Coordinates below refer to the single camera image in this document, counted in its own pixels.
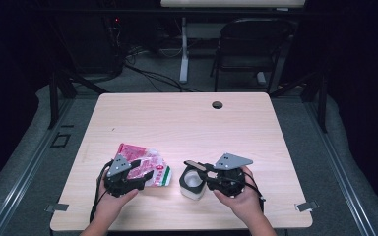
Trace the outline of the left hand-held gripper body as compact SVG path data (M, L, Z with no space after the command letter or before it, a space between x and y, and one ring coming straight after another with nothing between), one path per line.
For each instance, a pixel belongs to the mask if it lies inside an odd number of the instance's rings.
M104 177L104 186L108 193L114 197L120 197L130 191L143 190L145 186L140 186L135 179L129 179L128 174L131 170L131 162L123 155L117 154L112 160L107 173Z

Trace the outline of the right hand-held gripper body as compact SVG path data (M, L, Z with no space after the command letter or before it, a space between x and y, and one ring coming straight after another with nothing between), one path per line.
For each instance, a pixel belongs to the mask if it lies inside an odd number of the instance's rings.
M224 153L214 164L216 179L219 181L218 190L231 198L239 195L245 186L245 176L241 167L252 163L249 158Z

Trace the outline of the pink and white plastic bag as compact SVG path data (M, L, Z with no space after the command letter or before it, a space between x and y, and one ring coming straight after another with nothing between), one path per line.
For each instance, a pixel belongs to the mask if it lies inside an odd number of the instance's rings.
M165 187L169 185L172 175L171 168L156 149L121 144L118 153L128 162L140 161L140 165L129 172L129 179L142 178L145 174L153 172L152 178L145 183L146 187Z

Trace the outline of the person's right hand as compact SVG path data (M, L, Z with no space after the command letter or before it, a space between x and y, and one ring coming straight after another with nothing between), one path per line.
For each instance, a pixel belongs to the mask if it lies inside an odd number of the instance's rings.
M261 210L259 195L254 190L255 186L252 172L246 166L242 167L242 171L245 173L246 182L242 193L233 198L226 196L219 190L213 190L213 193L218 200L229 207L242 222L250 226L262 219L264 214Z

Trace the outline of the person's left hand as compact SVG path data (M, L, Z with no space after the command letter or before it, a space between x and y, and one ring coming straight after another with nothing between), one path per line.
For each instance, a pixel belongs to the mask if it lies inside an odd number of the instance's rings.
M122 195L120 197L114 197L108 193L104 186L104 178L101 178L98 195L96 197L96 216L113 216L116 218L121 209L134 199L138 195L139 191L134 189L129 193Z

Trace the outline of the black metal stand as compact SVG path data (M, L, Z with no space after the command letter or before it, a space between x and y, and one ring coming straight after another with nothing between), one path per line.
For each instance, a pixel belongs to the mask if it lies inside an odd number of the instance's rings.
M59 120L59 92L68 99L74 99L77 91L73 86L73 82L96 92L97 94L107 93L107 90L100 88L84 77L73 73L67 69L55 70L49 78L49 94L50 94L50 123L48 128L52 129Z
M317 123L320 129L326 133L328 78L323 72L312 72L286 86L283 86L282 88L278 88L270 93L270 97L279 97L302 84L305 84L305 89L300 95L303 102L311 102L315 96L318 96Z

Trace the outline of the dark computer equipment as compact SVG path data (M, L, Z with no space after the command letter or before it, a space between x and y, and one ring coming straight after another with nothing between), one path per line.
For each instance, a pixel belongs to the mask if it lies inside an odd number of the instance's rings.
M121 46L121 26L117 17L104 17L104 25L106 27L109 43L113 51L113 75L119 76L124 68L125 54Z

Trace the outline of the black folding chair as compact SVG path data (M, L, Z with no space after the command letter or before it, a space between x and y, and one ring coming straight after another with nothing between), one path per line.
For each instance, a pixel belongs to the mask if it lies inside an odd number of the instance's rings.
M220 31L210 76L218 90L220 72L267 72L270 92L283 44L293 35L293 24L282 19L238 19Z

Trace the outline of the white desk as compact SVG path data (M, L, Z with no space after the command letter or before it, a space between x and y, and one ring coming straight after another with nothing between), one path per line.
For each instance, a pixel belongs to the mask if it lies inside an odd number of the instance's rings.
M170 10L276 10L288 12L301 9L306 0L160 0L162 8ZM188 82L189 53L188 40L214 39L219 37L224 23L194 23L188 17L181 17L182 57L179 82Z

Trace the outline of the aluminium floor rail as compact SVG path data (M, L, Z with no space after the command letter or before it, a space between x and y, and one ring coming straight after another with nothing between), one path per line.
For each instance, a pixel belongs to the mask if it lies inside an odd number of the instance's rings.
M0 235L29 188L44 154L56 137L56 130L74 101L61 102L59 118L51 129L46 123L47 105L41 104L7 164L0 172Z
M333 171L333 174L337 180L337 183L341 189L341 192L345 198L347 207L354 219L354 222L362 236L378 236L375 229L370 222L365 209L361 203L359 196L357 195L354 187L347 176L347 173L341 163L337 150L333 145L329 134L325 133L320 127L317 119L317 108L312 103L304 103L304 107L308 116L311 119L314 129L321 139L326 152L328 153L327 161Z

